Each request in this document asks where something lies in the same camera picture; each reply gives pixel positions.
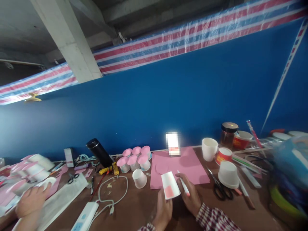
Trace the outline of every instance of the right hand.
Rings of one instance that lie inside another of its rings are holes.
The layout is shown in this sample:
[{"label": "right hand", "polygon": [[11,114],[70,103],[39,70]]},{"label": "right hand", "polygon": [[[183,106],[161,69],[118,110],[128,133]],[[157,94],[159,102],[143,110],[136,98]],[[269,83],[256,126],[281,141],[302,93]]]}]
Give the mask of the right hand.
[{"label": "right hand", "polygon": [[195,216],[197,217],[199,210],[201,208],[201,200],[200,197],[198,195],[198,192],[196,190],[195,185],[193,185],[193,183],[191,183],[189,181],[189,179],[187,178],[187,176],[183,173],[177,173],[175,176],[182,178],[182,180],[184,181],[184,183],[187,186],[187,189],[189,191],[190,196],[188,197],[184,191],[184,188],[182,186],[181,180],[180,178],[178,178],[176,180],[177,185],[179,186],[179,189],[181,191],[181,195],[183,198],[183,201],[186,205],[186,208]]}]

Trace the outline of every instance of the red white blue striped tarp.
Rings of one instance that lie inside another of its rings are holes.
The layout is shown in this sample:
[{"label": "red white blue striped tarp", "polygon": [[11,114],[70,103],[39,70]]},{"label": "red white blue striped tarp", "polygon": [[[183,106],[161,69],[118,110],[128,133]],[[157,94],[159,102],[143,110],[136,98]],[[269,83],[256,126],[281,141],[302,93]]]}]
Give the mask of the red white blue striped tarp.
[{"label": "red white blue striped tarp", "polygon": [[[94,52],[103,75],[262,31],[305,16],[300,0],[257,0],[144,38]],[[0,87],[0,105],[77,84],[67,63]]]}]

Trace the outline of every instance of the blurry hand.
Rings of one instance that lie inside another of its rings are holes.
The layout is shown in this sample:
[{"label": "blurry hand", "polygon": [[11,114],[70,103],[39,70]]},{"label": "blurry hand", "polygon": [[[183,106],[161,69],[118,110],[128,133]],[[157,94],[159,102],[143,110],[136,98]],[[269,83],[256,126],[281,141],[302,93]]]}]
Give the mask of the blurry hand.
[{"label": "blurry hand", "polygon": [[157,196],[157,213],[153,225],[157,231],[163,231],[172,217],[172,200],[165,199],[164,190],[161,189]]},{"label": "blurry hand", "polygon": [[184,191],[184,188],[182,186],[180,178],[176,180],[177,185],[179,186],[179,189],[181,191],[181,195],[183,198],[183,201],[186,205],[186,208],[195,216],[197,217],[199,210],[201,208],[201,200],[198,195],[198,192],[196,190],[196,187],[188,180],[187,176],[183,173],[177,173],[175,176],[182,178],[184,183],[187,186],[187,189],[190,193],[190,196],[188,197]]},{"label": "blurry hand", "polygon": [[51,183],[48,183],[46,190],[44,190],[44,186],[29,188],[17,204],[16,214],[18,218],[23,218],[34,212],[40,212],[50,188]]}]

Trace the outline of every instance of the black scissors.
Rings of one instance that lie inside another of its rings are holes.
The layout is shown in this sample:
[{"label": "black scissors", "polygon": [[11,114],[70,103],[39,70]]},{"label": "black scissors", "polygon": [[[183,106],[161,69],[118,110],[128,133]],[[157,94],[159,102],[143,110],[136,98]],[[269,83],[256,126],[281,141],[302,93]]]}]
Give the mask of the black scissors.
[{"label": "black scissors", "polygon": [[73,183],[74,179],[79,177],[79,173],[77,173],[75,175],[72,175],[72,174],[69,173],[69,175],[70,175],[70,179],[68,180],[67,184]]},{"label": "black scissors", "polygon": [[221,200],[221,201],[225,201],[226,198],[228,198],[229,200],[233,200],[233,194],[231,192],[231,190],[229,188],[227,188],[226,186],[224,186],[222,183],[220,183],[213,175],[213,173],[211,172],[211,170],[209,170],[209,168],[206,166],[206,168],[208,169],[209,173],[211,174],[212,178],[214,179],[214,194]]}]

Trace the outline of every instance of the red container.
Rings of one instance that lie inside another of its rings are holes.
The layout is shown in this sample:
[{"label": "red container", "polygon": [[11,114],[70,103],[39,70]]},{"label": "red container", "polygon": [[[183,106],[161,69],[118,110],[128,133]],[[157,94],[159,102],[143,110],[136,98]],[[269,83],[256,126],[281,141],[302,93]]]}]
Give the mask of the red container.
[{"label": "red container", "polygon": [[232,151],[228,148],[219,148],[216,156],[216,163],[220,165],[224,160],[232,162]]},{"label": "red container", "polygon": [[252,135],[245,131],[238,131],[233,140],[233,147],[237,149],[245,149],[252,140]]}]

